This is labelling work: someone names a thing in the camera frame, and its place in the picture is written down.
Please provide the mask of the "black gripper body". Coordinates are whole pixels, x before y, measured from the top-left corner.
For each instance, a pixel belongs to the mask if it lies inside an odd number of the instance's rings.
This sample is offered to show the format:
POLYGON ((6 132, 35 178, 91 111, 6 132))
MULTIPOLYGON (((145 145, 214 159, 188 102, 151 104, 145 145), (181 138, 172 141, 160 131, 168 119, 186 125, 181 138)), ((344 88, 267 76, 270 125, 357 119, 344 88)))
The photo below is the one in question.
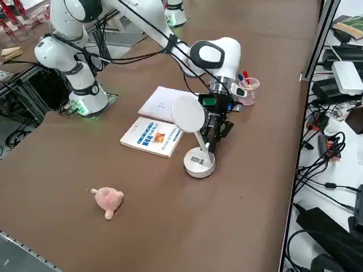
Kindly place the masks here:
POLYGON ((205 93, 198 95, 198 101, 205 112, 205 119, 215 118, 216 122, 224 122, 230 113, 241 102, 235 101, 230 95, 205 93))

